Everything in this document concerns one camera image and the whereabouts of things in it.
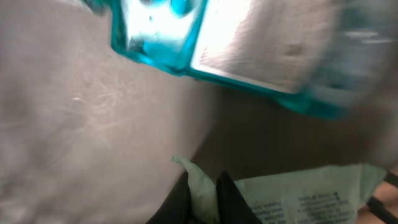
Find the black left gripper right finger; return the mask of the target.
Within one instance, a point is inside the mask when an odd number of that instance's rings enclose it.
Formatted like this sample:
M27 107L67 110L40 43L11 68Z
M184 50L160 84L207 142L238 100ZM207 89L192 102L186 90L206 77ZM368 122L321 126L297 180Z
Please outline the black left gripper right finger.
M217 178L216 192L221 224L262 224L227 172Z

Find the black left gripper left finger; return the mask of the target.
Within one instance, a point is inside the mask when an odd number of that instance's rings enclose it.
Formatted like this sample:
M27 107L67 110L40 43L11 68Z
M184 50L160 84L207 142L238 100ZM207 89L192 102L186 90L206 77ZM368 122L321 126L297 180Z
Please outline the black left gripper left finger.
M187 224L190 219L190 207L188 172L184 172L146 224Z

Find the blue mouthwash bottle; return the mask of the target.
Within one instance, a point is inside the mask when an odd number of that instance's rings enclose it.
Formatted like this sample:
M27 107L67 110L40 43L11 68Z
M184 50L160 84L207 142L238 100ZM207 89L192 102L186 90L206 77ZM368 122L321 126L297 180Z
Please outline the blue mouthwash bottle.
M134 62L337 118L379 80L397 42L397 2L90 0L111 47Z

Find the grey plastic shopping basket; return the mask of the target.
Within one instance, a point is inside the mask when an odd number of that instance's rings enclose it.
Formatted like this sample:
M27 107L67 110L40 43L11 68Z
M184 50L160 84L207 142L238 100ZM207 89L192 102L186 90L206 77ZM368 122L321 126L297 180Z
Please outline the grey plastic shopping basket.
M191 159L235 179L329 164L397 169L397 55L337 120L120 57L109 19L1 2L1 222L145 223Z

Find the green wet wipes pack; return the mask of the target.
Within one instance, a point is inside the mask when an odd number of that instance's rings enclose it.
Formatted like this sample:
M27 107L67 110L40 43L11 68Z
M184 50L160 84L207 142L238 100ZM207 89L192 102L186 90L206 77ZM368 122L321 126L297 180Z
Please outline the green wet wipes pack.
M235 181L262 223L356 223L387 170L368 164L325 166Z

